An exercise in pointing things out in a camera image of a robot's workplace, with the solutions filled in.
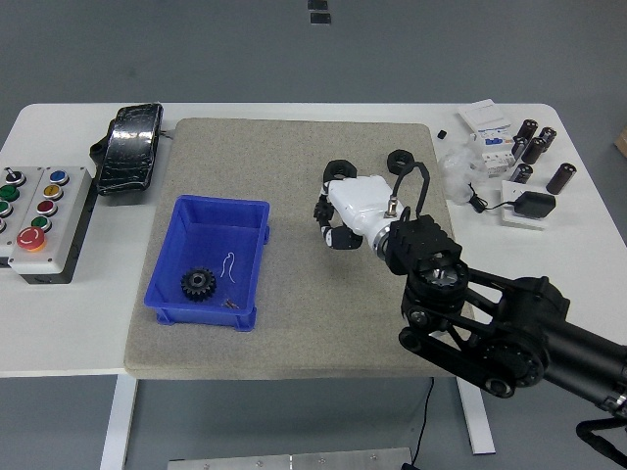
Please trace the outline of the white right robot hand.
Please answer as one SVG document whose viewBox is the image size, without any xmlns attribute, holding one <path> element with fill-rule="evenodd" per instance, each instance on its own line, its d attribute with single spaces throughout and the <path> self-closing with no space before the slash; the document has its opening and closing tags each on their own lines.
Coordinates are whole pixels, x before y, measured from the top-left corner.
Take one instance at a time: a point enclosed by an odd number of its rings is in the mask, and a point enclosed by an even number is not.
<svg viewBox="0 0 627 470">
<path fill-rule="evenodd" d="M 329 248 L 356 250 L 367 242 L 384 259 L 391 223 L 404 209 L 382 176 L 357 176 L 324 183 L 313 217 Z"/>
</svg>

